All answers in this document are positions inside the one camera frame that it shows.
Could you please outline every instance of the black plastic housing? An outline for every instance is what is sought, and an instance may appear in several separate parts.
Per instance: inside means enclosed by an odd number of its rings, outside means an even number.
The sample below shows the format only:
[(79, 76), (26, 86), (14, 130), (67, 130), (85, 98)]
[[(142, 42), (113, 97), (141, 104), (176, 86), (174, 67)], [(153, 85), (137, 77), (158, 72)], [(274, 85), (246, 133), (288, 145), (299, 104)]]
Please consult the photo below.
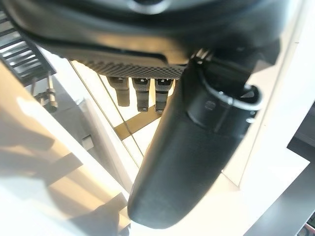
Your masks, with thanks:
[(176, 85), (135, 180), (131, 220), (155, 229), (176, 224), (225, 167), (260, 108), (246, 87), (235, 99), (211, 88), (195, 62)]

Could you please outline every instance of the mesh panel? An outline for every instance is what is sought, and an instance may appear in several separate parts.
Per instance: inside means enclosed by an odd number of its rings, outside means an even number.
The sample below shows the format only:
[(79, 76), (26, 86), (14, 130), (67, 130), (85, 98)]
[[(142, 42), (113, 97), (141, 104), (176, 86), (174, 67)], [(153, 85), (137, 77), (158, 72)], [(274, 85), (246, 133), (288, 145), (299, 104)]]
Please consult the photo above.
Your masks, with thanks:
[(79, 61), (98, 74), (112, 77), (153, 78), (153, 79), (179, 79), (184, 66), (150, 67), (123, 63), (104, 63), (94, 61)]

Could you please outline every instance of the gray metal grille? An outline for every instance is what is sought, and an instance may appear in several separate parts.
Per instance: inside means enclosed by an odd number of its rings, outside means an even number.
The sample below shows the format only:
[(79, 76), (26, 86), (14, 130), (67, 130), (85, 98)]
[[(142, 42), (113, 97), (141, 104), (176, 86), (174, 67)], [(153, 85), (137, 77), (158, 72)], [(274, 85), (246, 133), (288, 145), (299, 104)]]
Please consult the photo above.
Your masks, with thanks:
[(111, 77), (153, 78), (153, 79), (179, 79), (184, 66), (174, 65), (168, 67), (150, 67), (123, 63), (104, 63), (94, 61), (79, 61), (98, 74)]
[(24, 86), (55, 74), (36, 45), (23, 38), (0, 10), (0, 58)]

